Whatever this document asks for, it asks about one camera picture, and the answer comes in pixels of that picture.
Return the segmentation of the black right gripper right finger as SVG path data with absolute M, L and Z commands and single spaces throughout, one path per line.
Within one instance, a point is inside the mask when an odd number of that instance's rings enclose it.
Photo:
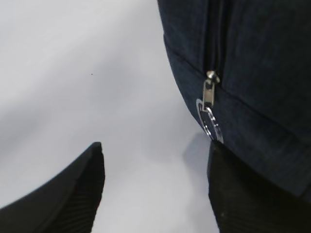
M 272 184 L 212 141 L 208 197 L 221 233 L 309 233 L 311 205 Z

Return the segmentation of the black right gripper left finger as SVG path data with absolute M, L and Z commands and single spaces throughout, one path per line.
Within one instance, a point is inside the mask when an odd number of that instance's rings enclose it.
M 53 179 L 0 210 L 2 233 L 90 233 L 105 182 L 100 142 Z

